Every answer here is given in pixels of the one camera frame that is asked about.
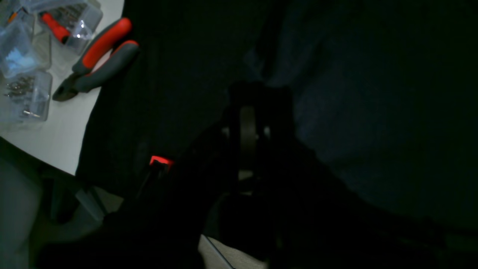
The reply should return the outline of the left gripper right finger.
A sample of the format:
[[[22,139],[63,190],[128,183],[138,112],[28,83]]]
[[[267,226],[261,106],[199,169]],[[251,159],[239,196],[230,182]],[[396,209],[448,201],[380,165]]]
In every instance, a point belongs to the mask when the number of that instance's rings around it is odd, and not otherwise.
[[[294,130],[291,106],[239,110],[239,166],[252,172],[244,211],[273,231],[335,231],[336,178]]]

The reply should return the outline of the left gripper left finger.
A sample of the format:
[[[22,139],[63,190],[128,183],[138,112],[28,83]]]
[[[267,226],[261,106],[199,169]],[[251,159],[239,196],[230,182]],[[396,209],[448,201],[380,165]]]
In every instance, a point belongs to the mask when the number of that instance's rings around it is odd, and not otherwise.
[[[123,222],[128,255],[197,255],[210,209],[237,181],[237,116],[227,108],[193,141],[171,170],[128,208]]]

